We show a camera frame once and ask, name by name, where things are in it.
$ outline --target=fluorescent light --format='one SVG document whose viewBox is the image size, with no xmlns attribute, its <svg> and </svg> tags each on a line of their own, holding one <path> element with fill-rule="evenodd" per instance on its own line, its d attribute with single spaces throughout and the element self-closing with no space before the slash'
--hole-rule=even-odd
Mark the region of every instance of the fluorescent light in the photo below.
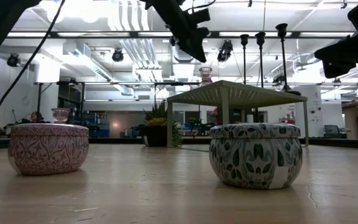
<svg viewBox="0 0 358 224">
<path fill-rule="evenodd" d="M 108 82 L 91 82 L 91 83 L 85 83 L 85 85 L 111 85 L 111 83 L 108 83 Z"/>
<path fill-rule="evenodd" d="M 257 34 L 258 32 L 220 32 L 219 36 L 220 37 L 239 37 L 242 34 L 248 34 L 250 37 L 253 37 Z M 292 35 L 291 32 L 287 32 L 287 37 Z M 266 32 L 266 37 L 276 37 L 277 33 L 276 32 Z"/>
<path fill-rule="evenodd" d="M 301 37 L 345 37 L 353 32 L 302 32 Z"/>
<path fill-rule="evenodd" d="M 139 37 L 149 37 L 149 36 L 157 36 L 157 37 L 170 37 L 172 33 L 169 31 L 166 32 L 139 32 Z"/>
<path fill-rule="evenodd" d="M 118 85 L 154 85 L 152 82 L 119 82 Z"/>
<path fill-rule="evenodd" d="M 109 101 L 109 100 L 85 100 L 85 101 L 89 101 L 89 102 L 105 102 L 105 101 Z"/>
<path fill-rule="evenodd" d="M 46 32 L 10 32 L 8 37 L 45 37 Z"/>
<path fill-rule="evenodd" d="M 60 37 L 129 37 L 128 32 L 58 32 Z"/>
</svg>

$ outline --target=studio light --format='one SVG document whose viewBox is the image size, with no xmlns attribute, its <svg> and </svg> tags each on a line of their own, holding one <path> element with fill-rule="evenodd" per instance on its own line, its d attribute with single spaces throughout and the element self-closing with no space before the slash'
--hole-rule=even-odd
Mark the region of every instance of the studio light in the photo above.
<svg viewBox="0 0 358 224">
<path fill-rule="evenodd" d="M 114 62 L 121 62 L 124 60 L 124 55 L 122 54 L 122 49 L 114 49 L 114 53 L 112 55 L 112 60 Z"/>
<path fill-rule="evenodd" d="M 218 62 L 221 64 L 226 64 L 226 61 L 231 56 L 232 51 L 233 44 L 231 43 L 231 40 L 225 40 L 218 54 Z"/>
<path fill-rule="evenodd" d="M 11 54 L 11 56 L 7 59 L 6 63 L 13 68 L 20 66 L 20 58 L 19 54 Z"/>
</svg>

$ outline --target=white label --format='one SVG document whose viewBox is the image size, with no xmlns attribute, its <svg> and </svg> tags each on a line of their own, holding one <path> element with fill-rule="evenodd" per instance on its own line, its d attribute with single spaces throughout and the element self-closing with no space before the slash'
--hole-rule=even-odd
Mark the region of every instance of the white label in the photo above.
<svg viewBox="0 0 358 224">
<path fill-rule="evenodd" d="M 143 136 L 143 138 L 144 138 L 144 144 L 145 144 L 146 146 L 149 146 L 149 142 L 147 142 L 147 136 Z"/>
<path fill-rule="evenodd" d="M 288 167 L 276 167 L 269 189 L 280 189 L 288 179 Z"/>
</svg>

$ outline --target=lid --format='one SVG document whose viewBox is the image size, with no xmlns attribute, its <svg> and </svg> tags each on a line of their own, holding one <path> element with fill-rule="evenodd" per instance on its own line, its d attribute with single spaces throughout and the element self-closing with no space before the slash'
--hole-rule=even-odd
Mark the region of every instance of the lid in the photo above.
<svg viewBox="0 0 358 224">
<path fill-rule="evenodd" d="M 243 123 L 211 128 L 212 138 L 298 138 L 300 128 L 290 124 Z"/>
<path fill-rule="evenodd" d="M 89 129 L 71 124 L 18 124 L 11 136 L 89 136 Z"/>
</svg>

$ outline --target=green plant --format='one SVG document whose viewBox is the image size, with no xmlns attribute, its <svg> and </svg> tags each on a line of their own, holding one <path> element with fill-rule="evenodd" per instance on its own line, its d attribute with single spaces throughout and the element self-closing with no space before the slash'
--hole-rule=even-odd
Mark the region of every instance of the green plant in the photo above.
<svg viewBox="0 0 358 224">
<path fill-rule="evenodd" d="M 167 111 L 165 109 L 165 100 L 160 105 L 154 104 L 151 112 L 143 109 L 146 117 L 147 126 L 165 126 L 167 125 Z"/>
<path fill-rule="evenodd" d="M 181 138 L 181 134 L 179 133 L 178 123 L 176 121 L 174 121 L 172 125 L 173 125 L 173 127 L 172 127 L 172 144 L 175 147 L 181 146 L 182 138 Z"/>
<path fill-rule="evenodd" d="M 166 126 L 168 111 L 165 109 L 165 100 L 161 102 L 160 105 L 154 104 L 152 111 L 147 112 L 143 109 L 145 113 L 146 126 Z M 172 143 L 173 146 L 181 146 L 182 138 L 179 133 L 177 122 L 174 121 L 172 124 Z"/>
</svg>

